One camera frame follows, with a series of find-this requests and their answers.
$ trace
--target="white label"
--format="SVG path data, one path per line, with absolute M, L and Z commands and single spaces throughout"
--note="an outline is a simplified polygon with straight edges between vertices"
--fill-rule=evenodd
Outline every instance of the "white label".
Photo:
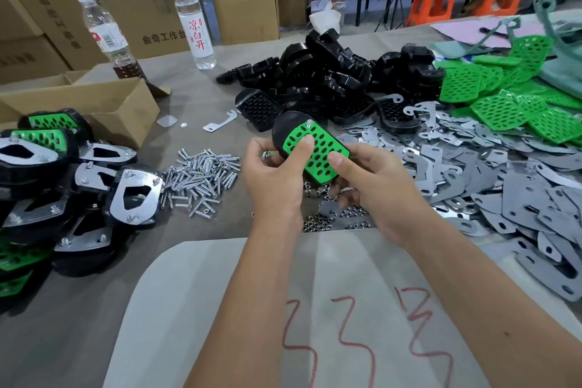
M 194 57 L 201 59 L 214 54 L 202 12 L 181 15 L 180 22 L 182 22 L 182 27 L 186 33 L 186 40 L 188 40 L 188 45 L 190 45 L 190 50 L 194 54 Z
M 89 28 L 89 32 L 103 52 L 119 51 L 127 46 L 127 40 L 125 40 L 115 22 L 93 26 Z

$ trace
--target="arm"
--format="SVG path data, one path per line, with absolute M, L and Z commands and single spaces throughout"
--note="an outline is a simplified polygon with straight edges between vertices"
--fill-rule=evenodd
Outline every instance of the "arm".
M 361 203 L 382 234 L 411 255 L 490 384 L 581 386 L 582 343 L 434 212 L 398 157 L 367 145 L 348 148 L 359 165 L 330 154 L 343 177 L 330 194 L 355 187 L 340 196 L 340 204 Z
M 252 140 L 243 173 L 255 218 L 239 263 L 184 388 L 279 386 L 289 269 L 302 228 L 303 168 L 313 137 L 302 140 L 285 163 L 261 161 L 273 143 Z

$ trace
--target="plastic bottle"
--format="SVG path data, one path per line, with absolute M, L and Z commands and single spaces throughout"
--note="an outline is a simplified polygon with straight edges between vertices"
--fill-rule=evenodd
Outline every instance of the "plastic bottle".
M 96 0 L 78 0 L 83 6 L 83 21 L 107 56 L 119 78 L 141 77 L 147 80 L 140 64 L 129 50 L 127 40 L 111 14 Z
M 198 69 L 214 68 L 216 57 L 200 7 L 200 0 L 176 0 L 175 5 L 196 66 Z

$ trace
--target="orange plastic stool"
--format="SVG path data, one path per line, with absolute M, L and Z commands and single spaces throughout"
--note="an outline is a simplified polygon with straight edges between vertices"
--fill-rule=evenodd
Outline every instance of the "orange plastic stool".
M 494 9 L 493 4 L 497 1 L 499 9 Z M 519 9 L 520 0 L 483 0 L 483 3 L 475 8 L 472 15 L 514 15 Z
M 455 0 L 449 0 L 444 7 L 445 0 L 414 0 L 406 26 L 416 26 L 449 20 L 453 12 Z

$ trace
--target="hole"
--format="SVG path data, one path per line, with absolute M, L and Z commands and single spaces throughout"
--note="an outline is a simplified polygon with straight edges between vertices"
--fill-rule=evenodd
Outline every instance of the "hole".
M 32 212 L 34 209 L 47 206 L 48 204 L 53 204 L 61 198 L 62 194 L 54 190 L 43 193 L 28 205 L 28 207 L 25 209 L 25 212 Z
M 0 153 L 9 157 L 31 158 L 34 154 L 21 145 L 10 145 L 0 149 Z
M 150 190 L 151 187 L 149 186 L 126 187 L 123 191 L 123 207 L 125 210 L 141 206 Z
M 111 187 L 115 177 L 107 175 L 105 172 L 97 172 L 97 175 L 99 175 L 99 178 L 101 179 L 101 181 L 103 181 L 103 184 L 105 184 L 107 187 Z
M 94 148 L 93 156 L 95 158 L 116 158 L 119 157 L 119 153 L 114 150 L 104 148 Z
M 99 210 L 97 210 L 95 212 L 90 212 L 85 215 L 85 217 L 81 220 L 81 222 L 73 232 L 73 235 L 79 236 L 82 235 L 83 233 L 101 229 L 102 227 L 105 227 L 105 219 L 103 218 L 103 214 Z

